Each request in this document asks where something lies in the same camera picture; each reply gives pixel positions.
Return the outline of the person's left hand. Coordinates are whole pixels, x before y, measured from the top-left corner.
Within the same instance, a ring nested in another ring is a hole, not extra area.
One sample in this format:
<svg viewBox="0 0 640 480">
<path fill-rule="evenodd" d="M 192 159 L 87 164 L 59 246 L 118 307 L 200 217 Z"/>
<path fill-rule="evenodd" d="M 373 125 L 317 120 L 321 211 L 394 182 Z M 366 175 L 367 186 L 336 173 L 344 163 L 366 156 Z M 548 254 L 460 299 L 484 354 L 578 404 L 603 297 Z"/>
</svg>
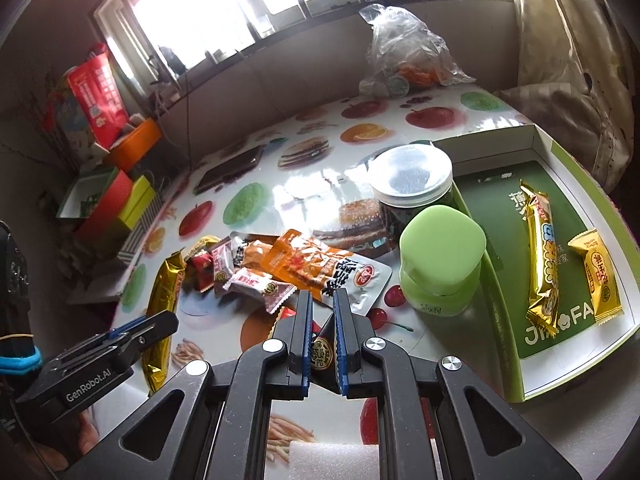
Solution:
<svg viewBox="0 0 640 480">
<path fill-rule="evenodd" d="M 32 437 L 34 445 L 26 445 L 25 457 L 40 474 L 58 474 L 88 454 L 99 440 L 93 409 L 88 408 L 40 434 L 38 439 Z"/>
</svg>

